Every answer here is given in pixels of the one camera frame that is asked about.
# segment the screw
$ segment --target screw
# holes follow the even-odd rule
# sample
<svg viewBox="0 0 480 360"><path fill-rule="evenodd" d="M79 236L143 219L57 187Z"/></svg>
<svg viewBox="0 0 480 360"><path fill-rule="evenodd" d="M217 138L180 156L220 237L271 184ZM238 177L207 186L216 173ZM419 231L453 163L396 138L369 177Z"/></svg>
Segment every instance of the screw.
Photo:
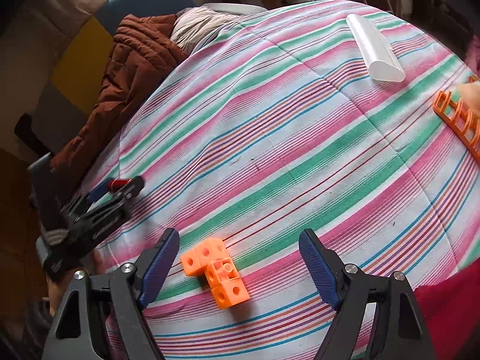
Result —
<svg viewBox="0 0 480 360"><path fill-rule="evenodd" d="M393 272L393 277L395 280L398 280L398 281L405 280L405 275L403 274L403 272L400 272L400 271Z"/></svg>
<svg viewBox="0 0 480 360"><path fill-rule="evenodd" d="M75 280L81 280L85 277L85 271L76 271L74 274L73 274L73 278Z"/></svg>
<svg viewBox="0 0 480 360"><path fill-rule="evenodd" d="M135 265L133 265L131 262L126 262L121 266L121 271L125 274L130 273L133 271L135 268Z"/></svg>
<svg viewBox="0 0 480 360"><path fill-rule="evenodd" d="M349 273L349 274L355 274L359 271L358 267L355 265L355 264L347 264L345 265L345 270Z"/></svg>

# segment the striped tablecloth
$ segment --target striped tablecloth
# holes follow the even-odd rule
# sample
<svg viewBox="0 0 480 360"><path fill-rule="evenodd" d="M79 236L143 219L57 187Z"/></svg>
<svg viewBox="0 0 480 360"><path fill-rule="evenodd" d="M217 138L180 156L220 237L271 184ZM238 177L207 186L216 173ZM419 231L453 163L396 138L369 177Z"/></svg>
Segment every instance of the striped tablecloth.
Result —
<svg viewBox="0 0 480 360"><path fill-rule="evenodd" d="M368 76L350 13L387 37L404 82ZM181 64L82 186L146 180L132 219L100 246L110 269L174 227L180 253L219 237L241 272L251 300L219 310L174 264L145 311L165 357L313 358L333 313L298 252L304 228L345 263L403 271L413 287L477 257L478 166L431 110L470 74L414 26L342 0L241 18ZM372 319L369 307L356 353Z"/></svg>

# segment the connected orange blocks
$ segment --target connected orange blocks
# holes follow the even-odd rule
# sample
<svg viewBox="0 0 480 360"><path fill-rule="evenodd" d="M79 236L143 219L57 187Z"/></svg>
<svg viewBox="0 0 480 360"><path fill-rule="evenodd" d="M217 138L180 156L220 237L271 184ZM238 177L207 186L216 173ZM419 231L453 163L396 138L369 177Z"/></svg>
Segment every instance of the connected orange blocks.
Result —
<svg viewBox="0 0 480 360"><path fill-rule="evenodd" d="M212 295L220 309L250 299L221 239L207 238L185 252L180 261L187 276L200 276L205 273L212 288Z"/></svg>

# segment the wooden floor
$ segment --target wooden floor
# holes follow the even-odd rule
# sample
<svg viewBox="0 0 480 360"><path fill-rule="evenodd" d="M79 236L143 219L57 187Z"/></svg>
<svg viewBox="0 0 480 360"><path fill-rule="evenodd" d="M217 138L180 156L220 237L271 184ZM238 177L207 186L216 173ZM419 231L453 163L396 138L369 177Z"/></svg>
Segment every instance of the wooden floor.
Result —
<svg viewBox="0 0 480 360"><path fill-rule="evenodd" d="M47 295L35 252L38 217L29 206L28 164L0 149L0 325L15 330L28 302Z"/></svg>

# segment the orange basket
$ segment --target orange basket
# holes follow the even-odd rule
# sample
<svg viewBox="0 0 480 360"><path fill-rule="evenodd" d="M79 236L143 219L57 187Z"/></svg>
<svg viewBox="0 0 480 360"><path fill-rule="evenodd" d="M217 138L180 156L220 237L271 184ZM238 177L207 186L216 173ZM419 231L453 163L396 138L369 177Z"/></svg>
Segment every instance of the orange basket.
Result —
<svg viewBox="0 0 480 360"><path fill-rule="evenodd" d="M432 105L435 114L453 130L465 147L472 154L477 164L480 165L480 122L479 117L462 99L457 103L452 100L452 92L438 93L437 99Z"/></svg>

